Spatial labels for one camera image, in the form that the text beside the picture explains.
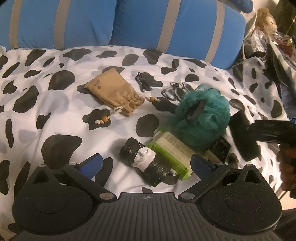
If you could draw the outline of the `person right hand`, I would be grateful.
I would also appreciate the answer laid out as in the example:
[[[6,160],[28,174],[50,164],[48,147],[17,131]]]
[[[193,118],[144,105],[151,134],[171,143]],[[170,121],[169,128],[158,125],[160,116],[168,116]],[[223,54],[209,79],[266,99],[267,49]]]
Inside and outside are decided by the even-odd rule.
[[[280,164],[280,178],[282,180],[281,188],[283,191],[292,191],[295,189],[295,147],[289,144],[281,144],[280,151],[276,155]]]

